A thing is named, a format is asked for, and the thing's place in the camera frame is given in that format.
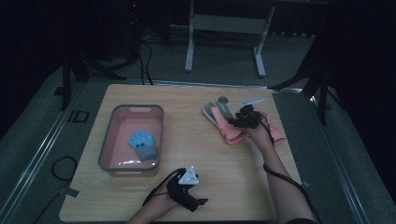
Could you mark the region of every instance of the plastic tray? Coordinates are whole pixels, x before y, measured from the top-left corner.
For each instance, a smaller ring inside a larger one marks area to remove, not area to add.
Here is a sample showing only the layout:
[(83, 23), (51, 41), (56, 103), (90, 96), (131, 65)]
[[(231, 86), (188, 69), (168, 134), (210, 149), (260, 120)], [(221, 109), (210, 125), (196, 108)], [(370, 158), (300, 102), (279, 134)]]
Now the plastic tray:
[[(140, 131), (155, 138), (157, 156), (142, 161), (128, 144)], [(159, 105), (118, 105), (114, 108), (99, 155), (99, 166), (114, 176), (153, 176), (158, 172), (163, 138), (163, 108)]]

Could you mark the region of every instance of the dark background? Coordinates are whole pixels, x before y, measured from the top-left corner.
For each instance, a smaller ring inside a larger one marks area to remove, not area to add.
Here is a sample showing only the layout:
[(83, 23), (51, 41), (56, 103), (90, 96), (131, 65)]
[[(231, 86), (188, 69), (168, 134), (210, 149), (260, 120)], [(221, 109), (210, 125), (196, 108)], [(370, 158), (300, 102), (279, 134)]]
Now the dark background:
[[(49, 74), (58, 69), (66, 49), (94, 59), (126, 55), (136, 45), (120, 46), (131, 22), (148, 24), (169, 38), (169, 24), (188, 24), (188, 1), (11, 1), (0, 7), (1, 136), (12, 125)], [(196, 1), (198, 11), (214, 6)], [(262, 17), (249, 4), (219, 1), (217, 12)], [(396, 6), (393, 1), (275, 1), (272, 35), (316, 35), (304, 65), (325, 58), (331, 85), (354, 122), (361, 139), (396, 198), (395, 100)]]

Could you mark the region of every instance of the pink cloth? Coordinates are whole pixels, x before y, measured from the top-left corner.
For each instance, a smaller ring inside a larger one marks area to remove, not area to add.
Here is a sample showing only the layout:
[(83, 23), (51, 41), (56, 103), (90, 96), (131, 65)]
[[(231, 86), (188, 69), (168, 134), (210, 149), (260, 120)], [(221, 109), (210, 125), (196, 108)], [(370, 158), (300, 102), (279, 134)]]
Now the pink cloth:
[(225, 140), (228, 144), (235, 144), (245, 138), (245, 132), (235, 128), (232, 124), (229, 124), (227, 120), (225, 120), (225, 118), (221, 115), (217, 107), (210, 107), (210, 110), (215, 117), (221, 134), (225, 137)]
[(278, 146), (280, 144), (282, 144), (282, 142), (286, 139), (286, 135), (283, 134), (280, 130), (277, 129), (277, 127), (275, 126), (275, 124), (271, 123), (271, 120), (268, 120), (268, 124), (270, 125), (270, 132), (271, 135), (274, 138), (274, 145)]

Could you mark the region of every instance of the metal stand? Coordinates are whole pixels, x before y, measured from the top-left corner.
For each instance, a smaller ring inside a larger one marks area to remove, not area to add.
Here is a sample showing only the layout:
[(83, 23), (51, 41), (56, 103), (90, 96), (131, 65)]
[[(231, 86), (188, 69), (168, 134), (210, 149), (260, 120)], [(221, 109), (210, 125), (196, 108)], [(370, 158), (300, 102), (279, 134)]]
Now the metal stand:
[(264, 45), (265, 38), (268, 35), (268, 30), (271, 25), (271, 20), (274, 16), (276, 8), (275, 6), (270, 7), (267, 18), (265, 20), (262, 20), (194, 14), (194, 0), (191, 0), (190, 3), (189, 45), (187, 47), (186, 64), (184, 67), (184, 70), (186, 72), (192, 71), (192, 60), (194, 53), (194, 30), (210, 30), (261, 35), (261, 41), (257, 47), (253, 48), (253, 52), (258, 75), (259, 77), (265, 77), (266, 74), (264, 64), (262, 62), (262, 47)]

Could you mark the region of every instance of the blue object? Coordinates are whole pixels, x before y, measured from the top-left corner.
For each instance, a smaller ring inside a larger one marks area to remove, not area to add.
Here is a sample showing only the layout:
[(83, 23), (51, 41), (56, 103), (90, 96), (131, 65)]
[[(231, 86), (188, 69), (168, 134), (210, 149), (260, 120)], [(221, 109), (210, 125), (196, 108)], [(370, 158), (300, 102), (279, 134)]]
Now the blue object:
[(129, 139), (128, 144), (134, 148), (141, 161), (153, 160), (157, 157), (155, 137), (149, 131), (138, 131)]

